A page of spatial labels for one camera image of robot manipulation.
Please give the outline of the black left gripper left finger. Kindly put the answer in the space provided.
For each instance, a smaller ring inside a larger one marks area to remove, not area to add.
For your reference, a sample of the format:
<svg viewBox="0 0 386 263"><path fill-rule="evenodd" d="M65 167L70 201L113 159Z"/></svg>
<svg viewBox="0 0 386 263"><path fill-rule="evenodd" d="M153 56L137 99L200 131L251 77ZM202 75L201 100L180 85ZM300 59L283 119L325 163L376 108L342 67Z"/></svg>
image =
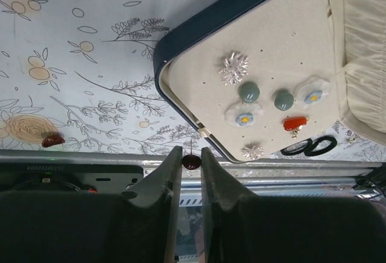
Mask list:
<svg viewBox="0 0 386 263"><path fill-rule="evenodd" d="M138 171L100 154L1 151L1 261L173 262L182 148Z"/></svg>

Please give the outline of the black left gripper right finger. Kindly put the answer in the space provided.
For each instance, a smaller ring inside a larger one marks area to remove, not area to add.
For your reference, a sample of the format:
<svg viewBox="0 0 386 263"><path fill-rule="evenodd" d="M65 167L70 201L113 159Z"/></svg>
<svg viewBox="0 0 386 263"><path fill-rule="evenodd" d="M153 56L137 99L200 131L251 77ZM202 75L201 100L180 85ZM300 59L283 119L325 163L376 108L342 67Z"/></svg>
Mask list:
<svg viewBox="0 0 386 263"><path fill-rule="evenodd" d="M259 196L201 151L206 262L384 262L385 220L366 200Z"/></svg>

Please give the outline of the red stone pendant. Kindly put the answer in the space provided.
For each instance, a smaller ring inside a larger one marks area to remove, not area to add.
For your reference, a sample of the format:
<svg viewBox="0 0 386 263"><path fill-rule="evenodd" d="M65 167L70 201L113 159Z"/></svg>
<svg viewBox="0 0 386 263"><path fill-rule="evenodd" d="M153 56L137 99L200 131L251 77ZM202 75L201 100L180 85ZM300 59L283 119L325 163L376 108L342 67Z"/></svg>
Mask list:
<svg viewBox="0 0 386 263"><path fill-rule="evenodd" d="M201 158L192 152L192 141L189 144L189 151L182 158L182 166L187 170L197 170L201 167Z"/></svg>

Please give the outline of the red drop earring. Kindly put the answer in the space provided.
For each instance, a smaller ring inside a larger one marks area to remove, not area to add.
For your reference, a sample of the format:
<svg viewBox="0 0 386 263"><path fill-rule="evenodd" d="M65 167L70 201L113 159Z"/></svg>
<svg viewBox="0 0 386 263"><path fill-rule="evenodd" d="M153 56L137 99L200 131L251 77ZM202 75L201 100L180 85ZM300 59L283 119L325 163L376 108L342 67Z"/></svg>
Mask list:
<svg viewBox="0 0 386 263"><path fill-rule="evenodd" d="M297 139L300 130L308 123L307 116L288 117L283 120L283 129L289 132L293 139Z"/></svg>

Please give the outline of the cream and navy jewelry box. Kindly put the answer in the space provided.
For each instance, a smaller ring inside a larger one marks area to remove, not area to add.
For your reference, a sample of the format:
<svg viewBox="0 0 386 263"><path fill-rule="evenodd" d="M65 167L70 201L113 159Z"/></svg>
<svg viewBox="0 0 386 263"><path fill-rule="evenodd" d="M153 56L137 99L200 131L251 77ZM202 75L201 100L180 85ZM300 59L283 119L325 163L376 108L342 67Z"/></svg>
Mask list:
<svg viewBox="0 0 386 263"><path fill-rule="evenodd" d="M248 57L248 75L226 86L218 70L232 51ZM259 143L267 157L336 121L385 144L385 0L219 0L159 41L153 69L159 94L231 162L251 161L244 145ZM331 82L325 100L275 108L278 92L293 95L311 76ZM238 89L249 81L264 114L233 127L224 112L242 102ZM282 125L294 116L309 118L297 139Z"/></svg>

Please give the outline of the silver snowflake earring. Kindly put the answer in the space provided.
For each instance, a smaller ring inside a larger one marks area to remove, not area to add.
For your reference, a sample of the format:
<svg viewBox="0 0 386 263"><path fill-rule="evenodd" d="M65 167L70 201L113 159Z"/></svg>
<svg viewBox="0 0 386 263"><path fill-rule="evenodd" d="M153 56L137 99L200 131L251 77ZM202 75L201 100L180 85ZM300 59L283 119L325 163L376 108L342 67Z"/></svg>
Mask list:
<svg viewBox="0 0 386 263"><path fill-rule="evenodd" d="M246 55L232 51L223 60L222 67L218 70L221 81L227 85L235 85L242 82L248 75L249 59Z"/></svg>
<svg viewBox="0 0 386 263"><path fill-rule="evenodd" d="M264 148L259 143L250 143L241 148L241 154L249 160L260 159L265 153Z"/></svg>

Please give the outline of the blue flower earring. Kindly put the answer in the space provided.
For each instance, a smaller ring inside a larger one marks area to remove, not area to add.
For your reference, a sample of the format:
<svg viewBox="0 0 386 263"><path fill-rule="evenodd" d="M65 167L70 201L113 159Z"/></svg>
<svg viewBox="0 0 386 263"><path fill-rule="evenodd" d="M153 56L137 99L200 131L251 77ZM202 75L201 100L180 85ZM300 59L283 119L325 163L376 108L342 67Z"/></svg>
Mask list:
<svg viewBox="0 0 386 263"><path fill-rule="evenodd" d="M311 76L293 90L294 101L301 109L308 109L325 100L332 89L329 80Z"/></svg>
<svg viewBox="0 0 386 263"><path fill-rule="evenodd" d="M224 112L225 121L233 127L252 126L264 114L258 103L234 103Z"/></svg>

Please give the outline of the red bead on table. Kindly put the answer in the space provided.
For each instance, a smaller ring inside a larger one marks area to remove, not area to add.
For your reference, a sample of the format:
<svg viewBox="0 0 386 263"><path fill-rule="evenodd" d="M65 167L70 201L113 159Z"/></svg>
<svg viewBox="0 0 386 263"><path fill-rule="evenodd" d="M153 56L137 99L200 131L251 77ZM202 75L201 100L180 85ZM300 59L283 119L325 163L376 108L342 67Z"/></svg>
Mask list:
<svg viewBox="0 0 386 263"><path fill-rule="evenodd" d="M49 147L61 145L64 143L65 143L65 139L63 137L61 137L60 135L51 135L51 136L46 137L42 141L41 146L43 148L49 148Z"/></svg>

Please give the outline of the green stone pendant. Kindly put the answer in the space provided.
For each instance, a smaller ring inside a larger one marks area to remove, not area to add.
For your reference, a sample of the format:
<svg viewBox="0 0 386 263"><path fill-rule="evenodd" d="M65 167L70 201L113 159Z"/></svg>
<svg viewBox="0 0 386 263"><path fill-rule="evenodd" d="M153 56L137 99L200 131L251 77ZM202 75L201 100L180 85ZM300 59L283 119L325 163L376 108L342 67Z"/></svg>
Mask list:
<svg viewBox="0 0 386 263"><path fill-rule="evenodd" d="M286 90L278 92L274 99L274 106L280 111L289 110L290 108L292 108L293 104L294 97L290 92Z"/></svg>
<svg viewBox="0 0 386 263"><path fill-rule="evenodd" d="M238 89L238 94L243 103L253 103L260 96L260 89L254 82L246 82L242 84Z"/></svg>

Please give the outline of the floral table mat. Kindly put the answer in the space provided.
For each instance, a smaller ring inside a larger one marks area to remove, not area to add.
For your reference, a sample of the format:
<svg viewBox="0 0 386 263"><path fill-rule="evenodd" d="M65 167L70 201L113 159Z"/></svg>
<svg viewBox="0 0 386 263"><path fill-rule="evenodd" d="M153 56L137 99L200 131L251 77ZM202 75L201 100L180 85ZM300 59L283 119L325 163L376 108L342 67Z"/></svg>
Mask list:
<svg viewBox="0 0 386 263"><path fill-rule="evenodd" d="M173 29L219 0L1 0L1 148L165 155L175 146L221 155L159 94L154 51ZM296 144L338 139L314 156L385 160L385 144L339 121Z"/></svg>

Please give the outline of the aluminium rail frame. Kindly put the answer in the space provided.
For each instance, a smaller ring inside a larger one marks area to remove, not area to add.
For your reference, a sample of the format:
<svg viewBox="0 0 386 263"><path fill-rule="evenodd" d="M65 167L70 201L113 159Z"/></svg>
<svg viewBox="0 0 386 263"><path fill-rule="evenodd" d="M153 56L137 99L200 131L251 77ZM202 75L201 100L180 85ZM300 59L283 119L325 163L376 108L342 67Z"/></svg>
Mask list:
<svg viewBox="0 0 386 263"><path fill-rule="evenodd" d="M206 194L228 197L247 188L261 196L377 197L385 185L382 162L262 159L231 163L203 151L196 170L178 165L179 151L164 156L50 151L1 151L1 188L58 183L75 190L118 194L141 185L158 191L181 176L180 206L196 207Z"/></svg>

